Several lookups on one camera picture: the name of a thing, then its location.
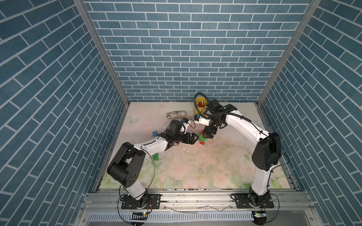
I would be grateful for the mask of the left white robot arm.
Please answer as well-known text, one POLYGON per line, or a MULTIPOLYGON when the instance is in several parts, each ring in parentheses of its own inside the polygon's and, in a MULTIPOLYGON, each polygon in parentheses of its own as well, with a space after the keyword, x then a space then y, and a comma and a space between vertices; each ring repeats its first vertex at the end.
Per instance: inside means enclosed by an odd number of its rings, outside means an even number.
POLYGON ((107 174, 128 193, 133 208, 140 209, 149 203, 148 188, 138 180, 144 161, 180 143, 195 144, 199 138, 195 133, 187 132, 188 126, 189 119, 171 120, 166 130, 150 141, 135 145, 123 143, 110 161, 107 174))

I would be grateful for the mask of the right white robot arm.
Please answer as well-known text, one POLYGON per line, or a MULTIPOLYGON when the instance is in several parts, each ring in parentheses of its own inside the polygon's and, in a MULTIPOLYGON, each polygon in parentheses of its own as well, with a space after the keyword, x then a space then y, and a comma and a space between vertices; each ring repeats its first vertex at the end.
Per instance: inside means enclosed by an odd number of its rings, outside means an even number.
POLYGON ((251 206, 259 208, 270 198, 269 182, 279 159, 281 158, 281 139, 278 133, 269 133, 252 123, 243 116, 235 106, 222 106, 217 100, 206 105, 205 112, 198 122, 204 125, 203 137, 212 139, 218 129, 232 126, 254 147, 252 162, 255 165, 255 174, 249 188, 248 201, 251 206))

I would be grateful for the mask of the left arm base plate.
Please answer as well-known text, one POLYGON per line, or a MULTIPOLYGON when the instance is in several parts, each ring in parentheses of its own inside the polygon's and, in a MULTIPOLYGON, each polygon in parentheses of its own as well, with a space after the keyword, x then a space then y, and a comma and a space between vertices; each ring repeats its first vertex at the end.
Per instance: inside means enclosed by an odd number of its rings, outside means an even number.
POLYGON ((161 194, 145 194, 139 200, 131 197, 130 195, 121 195, 121 209, 122 210, 136 210, 136 209, 159 209, 161 203, 161 194))

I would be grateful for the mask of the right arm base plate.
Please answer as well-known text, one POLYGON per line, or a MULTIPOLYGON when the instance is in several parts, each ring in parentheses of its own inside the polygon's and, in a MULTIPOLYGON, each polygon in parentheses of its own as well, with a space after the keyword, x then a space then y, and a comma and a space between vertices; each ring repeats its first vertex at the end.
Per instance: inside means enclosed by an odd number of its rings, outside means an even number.
POLYGON ((234 193, 230 195, 230 198, 235 202, 237 209, 272 209, 274 203, 271 198, 270 192, 265 193, 262 196, 258 196, 256 193, 234 193))

